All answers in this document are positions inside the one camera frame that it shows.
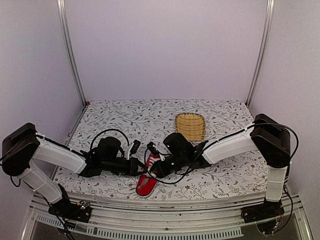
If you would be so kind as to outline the aluminium front rail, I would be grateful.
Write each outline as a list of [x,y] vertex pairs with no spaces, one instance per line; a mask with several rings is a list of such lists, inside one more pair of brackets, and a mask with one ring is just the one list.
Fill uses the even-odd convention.
[[89,222],[62,223],[36,194],[27,212],[24,240],[314,240],[300,197],[283,196],[284,215],[245,222],[242,209],[262,193],[202,200],[125,200],[88,196]]

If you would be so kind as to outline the red canvas sneaker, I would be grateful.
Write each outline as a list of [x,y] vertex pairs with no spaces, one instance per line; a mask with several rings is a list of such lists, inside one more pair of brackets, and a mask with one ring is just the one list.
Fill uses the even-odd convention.
[[154,190],[157,180],[149,175],[142,174],[136,185],[136,193],[139,197],[148,197]]

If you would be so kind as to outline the woven bamboo tray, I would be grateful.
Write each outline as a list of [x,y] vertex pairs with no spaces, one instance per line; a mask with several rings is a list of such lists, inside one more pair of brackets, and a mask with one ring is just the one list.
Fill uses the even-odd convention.
[[175,130],[188,141],[203,141],[206,134],[205,118],[197,113],[179,113],[176,115]]

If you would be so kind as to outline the aluminium frame post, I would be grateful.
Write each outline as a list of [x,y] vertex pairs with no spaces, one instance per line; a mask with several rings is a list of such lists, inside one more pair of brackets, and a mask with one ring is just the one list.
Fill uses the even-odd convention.
[[248,95],[245,101],[245,104],[248,108],[251,107],[253,103],[253,99],[255,96],[255,92],[258,86],[258,81],[260,78],[261,70],[263,67],[264,57],[268,45],[269,35],[272,28],[273,14],[275,8],[275,0],[267,0],[266,1],[266,10],[264,17],[264,24],[262,29],[262,36],[260,41],[260,47],[257,55],[256,64],[253,71],[252,80],[250,83]]
[[59,16],[59,21],[60,21],[60,26],[61,26],[61,31],[62,31],[62,36],[66,48],[66,53],[68,57],[68,61],[70,64],[71,68],[71,73],[74,79],[75,83],[75,88],[78,93],[79,99],[81,104],[86,107],[87,106],[87,99],[85,97],[85,92],[84,88],[81,83],[77,63],[76,63],[76,58],[72,46],[72,40],[71,40],[71,34],[68,26],[68,19],[67,19],[67,12],[66,12],[66,5],[64,0],[57,0],[57,11],[58,11],[58,16]]

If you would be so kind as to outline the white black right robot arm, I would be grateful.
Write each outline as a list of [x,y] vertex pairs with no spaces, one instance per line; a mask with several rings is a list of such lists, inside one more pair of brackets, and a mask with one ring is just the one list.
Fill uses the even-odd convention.
[[293,155],[291,135],[294,133],[288,126],[275,122],[263,113],[256,115],[254,121],[241,130],[197,145],[181,133],[172,133],[163,141],[170,156],[161,157],[153,143],[148,144],[147,150],[157,157],[145,169],[159,181],[183,167],[188,170],[203,169],[233,156],[258,151],[268,166],[265,202],[259,206],[258,213],[262,218],[269,218],[278,210],[281,200]]

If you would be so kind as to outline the right aluminium frame post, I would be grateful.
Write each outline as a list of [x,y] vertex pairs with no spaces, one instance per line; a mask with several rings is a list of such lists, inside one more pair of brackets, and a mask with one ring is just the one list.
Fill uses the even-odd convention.
[[264,57],[268,45],[269,35],[272,28],[273,14],[275,8],[275,0],[267,0],[266,1],[266,10],[264,17],[264,24],[262,29],[262,36],[260,41],[260,47],[257,55],[256,64],[253,71],[252,80],[250,83],[248,95],[245,101],[245,104],[248,108],[251,107],[253,103],[253,99],[255,96],[255,92],[258,86],[258,81],[260,78],[261,70],[263,67]]

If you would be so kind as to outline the white shoelace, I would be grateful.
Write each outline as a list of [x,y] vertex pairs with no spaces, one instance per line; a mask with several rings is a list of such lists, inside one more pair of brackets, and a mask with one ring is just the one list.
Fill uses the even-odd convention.
[[158,173],[156,163],[161,161],[162,159],[159,155],[150,154],[148,158],[141,163],[142,166],[139,167],[141,169],[140,174],[156,177]]

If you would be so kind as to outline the left aluminium frame post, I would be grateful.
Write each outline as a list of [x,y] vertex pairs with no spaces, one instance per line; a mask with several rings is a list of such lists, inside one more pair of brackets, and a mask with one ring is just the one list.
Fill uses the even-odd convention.
[[66,12],[66,5],[64,0],[57,0],[57,11],[58,11],[58,16],[59,16],[59,21],[60,21],[60,26],[61,26],[61,31],[62,31],[62,36],[66,48],[66,53],[68,57],[68,61],[70,64],[71,68],[71,73],[74,79],[75,83],[75,88],[78,93],[79,99],[81,104],[86,107],[87,106],[87,99],[85,97],[85,92],[84,88],[81,83],[77,63],[76,63],[76,58],[72,46],[72,40],[71,40],[71,34],[68,26],[68,19],[67,19],[67,12]]

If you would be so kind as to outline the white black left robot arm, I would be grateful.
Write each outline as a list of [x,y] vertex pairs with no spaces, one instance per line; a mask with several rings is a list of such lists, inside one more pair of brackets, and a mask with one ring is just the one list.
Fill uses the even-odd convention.
[[70,217],[74,205],[64,198],[64,188],[53,182],[34,161],[62,167],[85,178],[102,172],[135,177],[146,173],[144,164],[133,156],[140,144],[135,140],[123,149],[117,138],[108,136],[97,146],[91,145],[89,151],[76,151],[39,134],[35,125],[28,122],[3,139],[0,164],[4,173],[25,182],[55,204],[63,217]]

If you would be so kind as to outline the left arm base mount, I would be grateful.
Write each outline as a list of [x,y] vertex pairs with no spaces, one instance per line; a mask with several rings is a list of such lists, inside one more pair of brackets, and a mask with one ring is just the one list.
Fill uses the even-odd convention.
[[81,204],[71,203],[69,200],[61,199],[50,205],[48,213],[63,219],[88,223],[92,210],[90,206],[82,206]]

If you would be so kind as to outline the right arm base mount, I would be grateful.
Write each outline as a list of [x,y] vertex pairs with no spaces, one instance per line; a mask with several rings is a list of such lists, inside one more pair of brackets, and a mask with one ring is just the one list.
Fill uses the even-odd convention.
[[243,207],[240,216],[246,224],[263,221],[256,225],[258,231],[264,235],[272,235],[282,222],[284,213],[281,200],[264,200],[263,203]]

